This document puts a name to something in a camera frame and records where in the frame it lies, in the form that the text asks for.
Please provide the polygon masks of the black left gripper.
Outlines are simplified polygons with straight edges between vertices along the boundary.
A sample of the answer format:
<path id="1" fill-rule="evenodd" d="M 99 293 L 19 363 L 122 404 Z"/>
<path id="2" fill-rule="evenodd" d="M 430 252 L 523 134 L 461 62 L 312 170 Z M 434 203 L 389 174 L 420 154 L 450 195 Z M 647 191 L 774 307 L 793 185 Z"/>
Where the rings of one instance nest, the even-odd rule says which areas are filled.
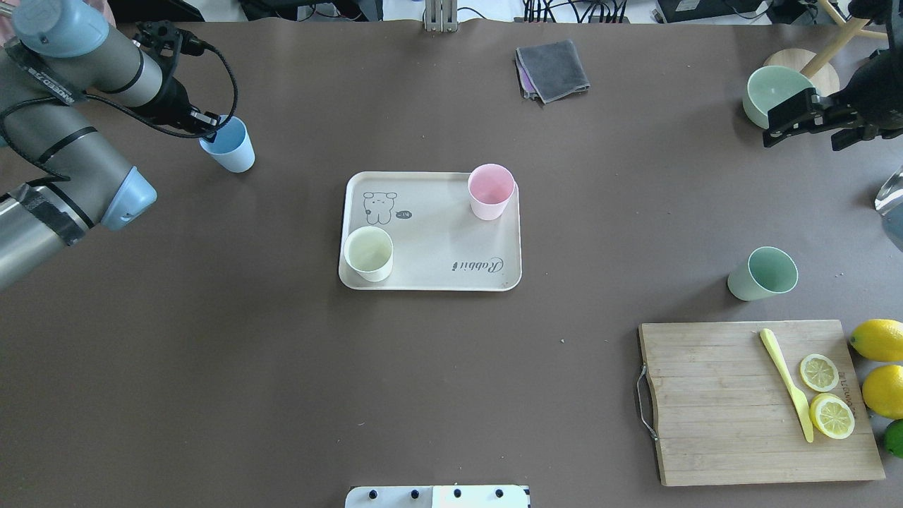
<path id="1" fill-rule="evenodd" d="M 193 32 L 177 28 L 168 20 L 144 20 L 136 25 L 133 41 L 146 47 L 146 54 L 162 72 L 160 90 L 150 102 L 134 110 L 155 125 L 171 126 L 199 136 L 214 136 L 220 115 L 200 112 L 191 105 L 183 84 L 174 77 L 181 55 L 203 55 L 210 45 Z"/>

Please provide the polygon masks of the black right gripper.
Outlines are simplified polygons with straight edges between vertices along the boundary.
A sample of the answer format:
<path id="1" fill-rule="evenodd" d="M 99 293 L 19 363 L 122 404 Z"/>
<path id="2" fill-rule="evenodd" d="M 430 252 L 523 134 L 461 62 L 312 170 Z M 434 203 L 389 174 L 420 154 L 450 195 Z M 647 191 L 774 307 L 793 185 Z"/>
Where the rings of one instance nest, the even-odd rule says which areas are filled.
<path id="1" fill-rule="evenodd" d="M 838 129 L 832 134 L 832 151 L 839 152 L 860 141 L 880 136 L 901 135 L 902 109 L 902 26 L 899 1 L 852 1 L 849 20 L 835 38 L 819 52 L 821 67 L 860 31 L 867 20 L 886 23 L 889 49 L 871 57 L 858 68 L 847 86 L 820 102 L 816 89 L 803 89 L 768 110 L 762 132 L 763 147 L 774 147 L 799 134 L 816 134 Z"/>

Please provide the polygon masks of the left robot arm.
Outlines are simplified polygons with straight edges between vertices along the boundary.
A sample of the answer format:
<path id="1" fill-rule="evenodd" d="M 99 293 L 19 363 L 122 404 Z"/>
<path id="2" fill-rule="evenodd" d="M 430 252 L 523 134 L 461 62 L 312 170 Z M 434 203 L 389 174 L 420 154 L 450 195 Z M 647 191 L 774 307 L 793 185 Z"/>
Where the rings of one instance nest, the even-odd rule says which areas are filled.
<path id="1" fill-rule="evenodd" d="M 97 101 L 161 133 L 214 142 L 235 125 L 198 109 L 175 77 L 181 56 L 216 52 L 170 20 L 140 20 L 126 37 L 83 1 L 2 3 L 2 145 L 42 178 L 2 195 L 2 286 L 77 244 L 96 225 L 116 231 L 156 190 L 79 111 Z"/>

